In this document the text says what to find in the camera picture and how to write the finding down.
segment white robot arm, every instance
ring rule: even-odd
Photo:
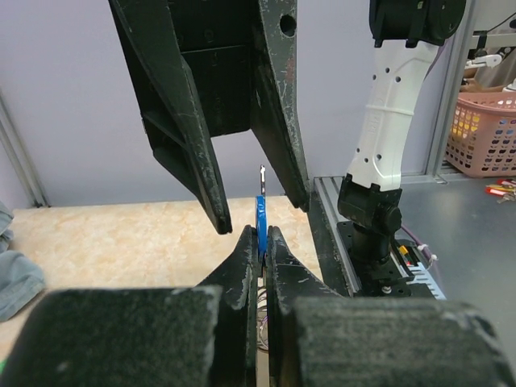
[[[362,136],[348,170],[356,184],[366,188],[376,184],[380,191],[400,187],[410,122],[438,49],[426,42],[407,49],[405,41],[392,40],[376,50],[376,71]]]
[[[492,69],[493,67],[498,66],[501,63],[501,60],[502,58],[500,54],[479,56],[478,58],[468,60],[464,70],[479,69],[480,67],[490,67]]]

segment plastic laundry basket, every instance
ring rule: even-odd
[[[470,177],[516,175],[516,93],[461,93],[446,160]]]

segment gray floor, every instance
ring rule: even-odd
[[[516,202],[497,204],[489,182],[404,185],[400,206],[439,257],[433,274],[447,298],[485,313],[516,370]]]

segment wire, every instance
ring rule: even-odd
[[[507,19],[505,19],[503,22],[497,24],[496,26],[494,26],[493,28],[491,28],[490,30],[487,30],[487,32],[491,32],[492,30],[500,27],[503,23],[505,23],[507,20],[509,20],[510,18],[514,17],[516,15],[516,12],[514,12],[511,16],[509,16]]]
[[[264,305],[258,306],[256,311],[256,329],[258,339],[258,349],[262,352],[268,352],[268,317],[267,317],[267,289],[265,286],[258,287],[256,304],[264,302]]]
[[[428,268],[431,268],[434,262],[439,260],[437,255],[432,253],[428,245],[423,243],[405,224],[402,224],[402,230],[418,245],[418,250],[427,258]]]

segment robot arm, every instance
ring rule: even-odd
[[[480,67],[493,67],[498,66],[502,61],[500,54],[479,56],[478,58],[468,60],[464,66],[464,70],[479,69]]]
[[[421,42],[407,49],[390,41],[376,50],[376,71],[364,126],[348,173],[363,187],[398,189],[403,148],[414,115],[419,90],[434,62],[438,47]]]
[[[353,222],[353,266],[389,257],[390,241],[402,225],[401,165],[415,104],[439,46],[455,33],[464,8],[465,0],[370,2],[376,71],[360,143],[337,203]]]

